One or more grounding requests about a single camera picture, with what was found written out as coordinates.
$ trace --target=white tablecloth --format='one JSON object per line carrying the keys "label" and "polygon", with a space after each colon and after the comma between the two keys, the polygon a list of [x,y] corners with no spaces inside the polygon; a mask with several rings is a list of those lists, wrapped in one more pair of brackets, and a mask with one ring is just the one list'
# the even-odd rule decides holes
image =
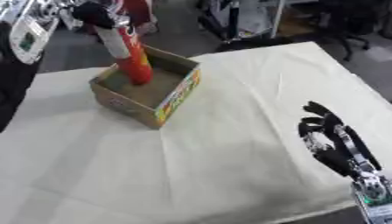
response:
{"label": "white tablecloth", "polygon": [[103,68],[39,75],[0,135],[0,223],[270,223],[352,205],[298,137],[309,100],[392,171],[391,107],[317,45],[195,59],[201,83],[160,131],[95,102]]}

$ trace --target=fire extinguisher label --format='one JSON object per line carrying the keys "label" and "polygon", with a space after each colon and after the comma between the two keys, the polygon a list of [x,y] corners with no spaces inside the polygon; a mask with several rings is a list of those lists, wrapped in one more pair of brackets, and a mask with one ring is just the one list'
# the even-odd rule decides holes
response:
{"label": "fire extinguisher label", "polygon": [[130,51],[123,41],[123,37],[117,29],[102,29],[94,27],[110,54],[116,59],[127,59],[130,57]]}

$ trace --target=red cylinder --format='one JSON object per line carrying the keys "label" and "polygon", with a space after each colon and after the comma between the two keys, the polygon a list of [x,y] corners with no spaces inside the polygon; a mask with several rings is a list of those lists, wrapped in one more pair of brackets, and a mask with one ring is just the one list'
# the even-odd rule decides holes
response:
{"label": "red cylinder", "polygon": [[95,29],[120,70],[129,76],[133,84],[143,85],[151,80],[152,68],[132,24],[111,30]]}

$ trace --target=cardboard tray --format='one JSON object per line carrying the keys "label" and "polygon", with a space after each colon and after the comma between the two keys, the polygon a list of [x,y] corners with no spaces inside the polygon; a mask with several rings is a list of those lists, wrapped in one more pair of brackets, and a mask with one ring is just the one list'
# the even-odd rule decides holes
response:
{"label": "cardboard tray", "polygon": [[200,83],[199,63],[145,46],[153,69],[150,83],[134,86],[117,65],[90,81],[103,106],[159,129]]}

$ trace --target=floor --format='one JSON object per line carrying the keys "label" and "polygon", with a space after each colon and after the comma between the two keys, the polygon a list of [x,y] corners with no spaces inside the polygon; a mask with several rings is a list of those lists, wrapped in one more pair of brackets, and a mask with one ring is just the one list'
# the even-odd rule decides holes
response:
{"label": "floor", "polygon": [[[143,38],[143,42],[157,48],[184,55],[186,57],[211,53],[218,46],[214,36],[201,31],[196,22],[197,13],[193,2],[179,0],[157,1],[155,13],[159,19],[160,32]],[[356,50],[353,60],[343,65],[358,74],[372,88],[387,100],[392,100],[392,40],[375,34],[367,36],[372,48],[364,52]],[[335,44],[323,45],[336,60],[341,61],[344,52]],[[58,30],[51,39],[45,54],[41,73],[64,71],[86,67],[106,67],[113,63],[106,49],[89,36]],[[363,223],[356,208],[349,208],[324,215],[294,222],[311,223]]]}

